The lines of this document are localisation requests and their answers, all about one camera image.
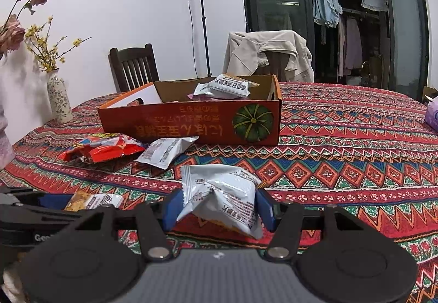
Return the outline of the red silver snack bag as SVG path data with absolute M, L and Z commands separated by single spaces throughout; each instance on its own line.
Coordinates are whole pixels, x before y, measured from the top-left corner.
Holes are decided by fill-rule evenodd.
M 135 155 L 145 149 L 141 142 L 127 135 L 96 133 L 70 146 L 59 159 L 68 162 L 78 158 L 87 164 L 98 164 Z

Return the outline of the white crinkled snack packet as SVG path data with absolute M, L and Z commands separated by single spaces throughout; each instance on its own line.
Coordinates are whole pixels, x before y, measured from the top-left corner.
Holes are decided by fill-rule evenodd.
M 185 165 L 181 180 L 183 208 L 178 221 L 193 214 L 254 239 L 262 238 L 262 222 L 255 208 L 261 180 L 256 175 L 223 164 Z

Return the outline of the white orange biscuit packet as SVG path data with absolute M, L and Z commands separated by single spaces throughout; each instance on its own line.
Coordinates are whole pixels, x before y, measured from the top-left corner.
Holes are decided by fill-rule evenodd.
M 90 194 L 83 191 L 76 192 L 68 201 L 65 210 L 78 212 L 79 210 L 94 210 L 104 205 L 119 208 L 123 202 L 122 195 L 116 194 Z

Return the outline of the white packet on tablecloth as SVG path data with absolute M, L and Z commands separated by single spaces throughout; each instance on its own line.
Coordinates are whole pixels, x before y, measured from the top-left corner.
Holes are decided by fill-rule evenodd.
M 183 154 L 198 138 L 198 136 L 193 136 L 158 139 L 148 146 L 136 162 L 159 169 L 168 169 L 171 162 Z

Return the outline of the floral ceramic vase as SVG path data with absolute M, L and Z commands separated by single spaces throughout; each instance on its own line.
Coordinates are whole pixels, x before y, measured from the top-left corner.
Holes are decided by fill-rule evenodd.
M 53 119 L 58 124 L 66 124 L 73 120 L 73 112 L 68 98 L 65 81 L 59 75 L 59 70 L 53 70 L 48 75 L 48 98 Z

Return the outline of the patterned red tablecloth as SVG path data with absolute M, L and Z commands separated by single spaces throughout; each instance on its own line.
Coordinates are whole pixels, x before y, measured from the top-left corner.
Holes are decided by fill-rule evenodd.
M 227 164 L 256 174 L 278 201 L 349 213 L 409 251 L 419 272 L 411 302 L 437 301 L 437 133 L 426 108 L 396 92 L 348 85 L 282 83 L 276 147 L 194 145 L 168 170 L 131 159 L 101 166 L 59 159 L 70 145 L 100 132 L 97 110 L 109 96 L 85 101 L 73 120 L 35 128 L 14 144 L 1 184 L 50 193 L 114 193 L 123 208 L 161 200 L 180 183 L 183 165 Z

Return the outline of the orange cardboard snack box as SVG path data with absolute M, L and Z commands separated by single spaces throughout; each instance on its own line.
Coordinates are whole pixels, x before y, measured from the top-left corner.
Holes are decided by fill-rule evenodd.
M 281 89 L 274 75 L 256 83 L 248 98 L 193 101 L 189 95 L 209 78 L 151 82 L 121 94 L 98 109 L 105 132 L 143 143 L 196 136 L 199 144 L 275 146 L 281 124 Z

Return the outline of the yellow flower branches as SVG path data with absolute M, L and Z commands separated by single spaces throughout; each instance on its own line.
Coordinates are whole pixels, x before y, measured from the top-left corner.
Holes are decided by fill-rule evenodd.
M 45 73 L 57 71 L 59 69 L 58 64 L 65 63 L 65 55 L 91 39 L 91 37 L 76 38 L 66 50 L 60 51 L 60 44 L 68 37 L 62 36 L 55 43 L 50 43 L 52 25 L 53 17 L 50 16 L 42 25 L 31 25 L 24 34 L 27 50 L 33 55 L 38 67 Z

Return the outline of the white packet atop box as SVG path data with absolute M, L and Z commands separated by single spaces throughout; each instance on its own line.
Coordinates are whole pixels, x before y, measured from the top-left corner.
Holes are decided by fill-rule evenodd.
M 189 98 L 211 98 L 218 100 L 235 100 L 248 98 L 252 88 L 259 87 L 259 83 L 232 76 L 228 74 L 218 75 L 208 83 L 198 83 Z

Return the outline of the dark wooden chair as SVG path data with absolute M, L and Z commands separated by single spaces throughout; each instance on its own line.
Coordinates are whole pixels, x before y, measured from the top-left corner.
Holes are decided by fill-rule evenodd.
M 160 80 L 151 43 L 121 50 L 111 48 L 108 59 L 119 92 L 129 92 Z

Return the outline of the wooden chair under jacket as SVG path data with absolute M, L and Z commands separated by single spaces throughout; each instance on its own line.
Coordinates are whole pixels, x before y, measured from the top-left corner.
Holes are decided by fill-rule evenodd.
M 275 75 L 279 82 L 287 82 L 286 67 L 290 55 L 278 52 L 266 52 L 267 65 L 259 65 L 254 75 Z

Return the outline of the beige jacket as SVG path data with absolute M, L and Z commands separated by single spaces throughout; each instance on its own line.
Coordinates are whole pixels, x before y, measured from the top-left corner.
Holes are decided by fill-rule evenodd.
M 229 33 L 223 72 L 236 76 L 254 75 L 259 68 L 270 65 L 269 54 L 285 56 L 287 81 L 314 81 L 313 55 L 307 40 L 291 30 Z

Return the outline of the cardboard box on floor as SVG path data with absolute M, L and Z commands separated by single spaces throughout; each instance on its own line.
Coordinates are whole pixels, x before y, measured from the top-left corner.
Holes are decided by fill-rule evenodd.
M 434 98 L 438 96 L 438 90 L 434 87 L 424 86 L 422 90 L 422 100 L 421 103 L 428 105 Z

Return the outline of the pink artificial roses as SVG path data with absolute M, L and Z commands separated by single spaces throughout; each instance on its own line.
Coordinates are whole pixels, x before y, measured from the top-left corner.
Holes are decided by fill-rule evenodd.
M 24 26 L 20 23 L 20 15 L 24 10 L 31 14 L 36 12 L 35 7 L 44 5 L 48 0 L 15 0 L 13 7 L 5 21 L 1 22 L 1 58 L 9 52 L 20 48 L 26 33 Z

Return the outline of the black framed glass sliding door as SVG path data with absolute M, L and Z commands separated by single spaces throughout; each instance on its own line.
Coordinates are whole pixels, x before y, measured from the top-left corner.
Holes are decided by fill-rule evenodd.
M 427 0 L 244 0 L 250 32 L 291 30 L 318 83 L 382 88 L 414 99 L 428 80 Z

